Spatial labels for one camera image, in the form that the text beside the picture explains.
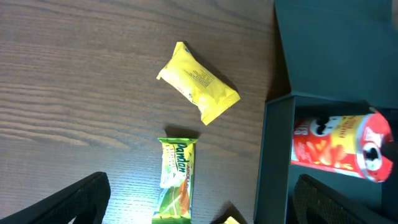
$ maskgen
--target pringles can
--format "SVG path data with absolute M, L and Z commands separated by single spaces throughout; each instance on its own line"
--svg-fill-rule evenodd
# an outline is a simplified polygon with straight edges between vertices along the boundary
M 304 119 L 295 122 L 291 164 L 383 182 L 393 165 L 381 153 L 389 141 L 380 113 Z

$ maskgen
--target green snack bar wrapper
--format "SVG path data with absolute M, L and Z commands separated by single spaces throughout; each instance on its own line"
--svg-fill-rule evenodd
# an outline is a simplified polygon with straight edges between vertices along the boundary
M 197 139 L 159 138 L 162 143 L 162 175 L 160 196 L 152 217 L 152 224 L 191 223 L 193 144 Z

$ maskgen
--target wooden table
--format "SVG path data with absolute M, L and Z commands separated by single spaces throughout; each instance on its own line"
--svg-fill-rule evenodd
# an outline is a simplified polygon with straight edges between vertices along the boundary
M 183 128 L 200 133 L 192 223 L 228 203 L 252 223 L 264 102 L 286 91 L 276 36 L 272 0 L 1 1 L 0 218 L 100 170 L 104 223 L 150 223 L 157 138 Z M 208 126 L 155 79 L 179 40 L 242 98 Z

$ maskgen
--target yellow snack wrapper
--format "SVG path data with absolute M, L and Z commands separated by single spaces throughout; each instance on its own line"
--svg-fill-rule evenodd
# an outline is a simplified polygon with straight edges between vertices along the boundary
M 160 196 L 152 224 L 190 224 L 192 215 L 193 144 L 197 139 L 159 138 L 162 143 Z
M 223 224 L 239 224 L 234 218 L 229 217 Z
M 157 76 L 160 78 L 198 106 L 205 125 L 241 99 L 235 90 L 200 65 L 183 42 L 177 42 L 173 57 Z

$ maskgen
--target red chip can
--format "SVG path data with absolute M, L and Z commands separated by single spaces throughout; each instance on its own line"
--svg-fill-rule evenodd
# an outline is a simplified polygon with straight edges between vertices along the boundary
M 291 164 L 383 182 L 392 161 L 381 146 L 392 140 L 380 113 L 305 119 L 295 123 Z

